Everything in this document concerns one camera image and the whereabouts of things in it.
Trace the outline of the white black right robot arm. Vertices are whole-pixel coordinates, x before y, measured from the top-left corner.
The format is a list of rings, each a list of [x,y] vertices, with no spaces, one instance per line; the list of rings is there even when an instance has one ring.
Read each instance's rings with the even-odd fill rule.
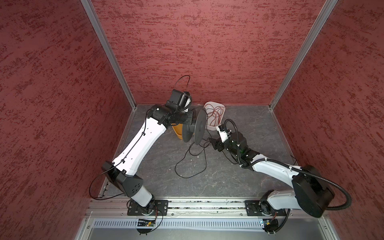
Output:
[[[228,151],[241,168],[266,174],[290,187],[285,191],[269,190],[262,196],[258,210],[265,216],[283,209],[295,209],[320,218],[335,196],[327,182],[309,175],[320,175],[312,166],[302,168],[269,159],[250,149],[245,139],[241,139],[239,146],[232,139],[223,142],[209,138],[209,142],[219,152]]]

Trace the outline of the grey perforated cable spool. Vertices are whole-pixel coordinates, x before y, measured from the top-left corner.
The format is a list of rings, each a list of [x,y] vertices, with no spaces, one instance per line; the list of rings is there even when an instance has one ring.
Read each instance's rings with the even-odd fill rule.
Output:
[[[199,107],[191,110],[189,113],[192,117],[189,118],[188,124],[183,124],[182,140],[188,143],[192,138],[196,145],[199,145],[204,137],[207,125],[207,113],[205,108]]]

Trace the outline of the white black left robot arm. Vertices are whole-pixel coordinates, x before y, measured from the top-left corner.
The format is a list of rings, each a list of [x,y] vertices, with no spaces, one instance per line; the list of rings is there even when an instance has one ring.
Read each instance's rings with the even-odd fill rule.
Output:
[[[138,168],[153,144],[169,127],[176,124],[191,126],[197,116],[196,110],[173,112],[166,106],[154,105],[147,110],[142,127],[128,146],[113,161],[103,164],[103,175],[136,204],[151,209],[155,198],[137,175]]]

